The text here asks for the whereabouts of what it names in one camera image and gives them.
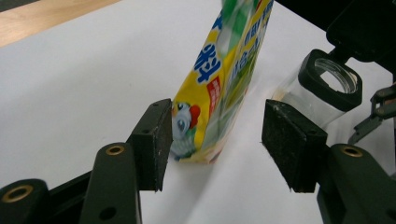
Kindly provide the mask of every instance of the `black lid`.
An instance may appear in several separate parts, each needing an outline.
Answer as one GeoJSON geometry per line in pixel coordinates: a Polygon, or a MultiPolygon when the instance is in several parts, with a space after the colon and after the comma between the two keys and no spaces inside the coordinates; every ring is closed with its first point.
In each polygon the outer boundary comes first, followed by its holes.
{"type": "Polygon", "coordinates": [[[304,88],[314,93],[319,99],[341,111],[347,112],[361,104],[362,82],[359,75],[319,49],[313,49],[305,57],[298,75],[298,80],[304,88]],[[348,84],[355,86],[355,90],[352,93],[343,93],[329,87],[329,84],[321,77],[325,70],[318,69],[316,66],[317,60],[328,60],[348,73],[353,74],[353,77],[345,77],[345,80],[348,84]]]}

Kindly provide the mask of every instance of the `black metal bracket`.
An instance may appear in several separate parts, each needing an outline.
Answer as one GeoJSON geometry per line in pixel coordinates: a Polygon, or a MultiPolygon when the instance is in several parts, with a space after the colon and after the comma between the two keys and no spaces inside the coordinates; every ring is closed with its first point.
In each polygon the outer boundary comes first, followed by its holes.
{"type": "Polygon", "coordinates": [[[354,0],[326,31],[335,46],[331,55],[341,63],[350,57],[376,62],[396,78],[396,2],[354,0]]]}
{"type": "Polygon", "coordinates": [[[314,192],[325,224],[396,223],[396,182],[364,149],[327,134],[291,105],[267,100],[262,142],[295,192],[314,192]]]}
{"type": "Polygon", "coordinates": [[[126,143],[100,149],[91,172],[48,190],[39,179],[0,189],[0,223],[141,223],[139,190],[162,190],[172,143],[171,101],[156,102],[126,143]]]}
{"type": "Polygon", "coordinates": [[[396,116],[396,86],[390,86],[377,91],[371,98],[371,115],[354,127],[355,132],[348,143],[354,145],[367,134],[379,127],[384,119],[396,116]]]}

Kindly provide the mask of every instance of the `wooden surface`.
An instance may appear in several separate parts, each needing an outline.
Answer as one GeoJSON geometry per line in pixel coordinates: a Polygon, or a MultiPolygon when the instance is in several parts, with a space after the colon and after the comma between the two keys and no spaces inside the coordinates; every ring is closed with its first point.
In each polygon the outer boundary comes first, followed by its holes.
{"type": "Polygon", "coordinates": [[[120,0],[41,0],[0,13],[0,47],[120,0]]]}

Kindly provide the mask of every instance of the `snack bag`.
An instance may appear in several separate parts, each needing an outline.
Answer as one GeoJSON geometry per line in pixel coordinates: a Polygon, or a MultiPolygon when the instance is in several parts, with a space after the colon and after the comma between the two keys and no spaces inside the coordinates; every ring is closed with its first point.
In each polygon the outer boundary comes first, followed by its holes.
{"type": "Polygon", "coordinates": [[[177,160],[212,163],[251,80],[273,0],[225,0],[194,67],[173,101],[177,160]]]}

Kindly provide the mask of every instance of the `cartoon character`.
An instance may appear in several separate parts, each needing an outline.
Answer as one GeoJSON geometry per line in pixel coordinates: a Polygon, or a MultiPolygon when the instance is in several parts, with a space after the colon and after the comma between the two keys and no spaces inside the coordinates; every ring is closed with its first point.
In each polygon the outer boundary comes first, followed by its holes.
{"type": "Polygon", "coordinates": [[[198,105],[177,103],[172,108],[171,150],[180,158],[189,157],[195,151],[194,136],[201,109],[198,105]]]}

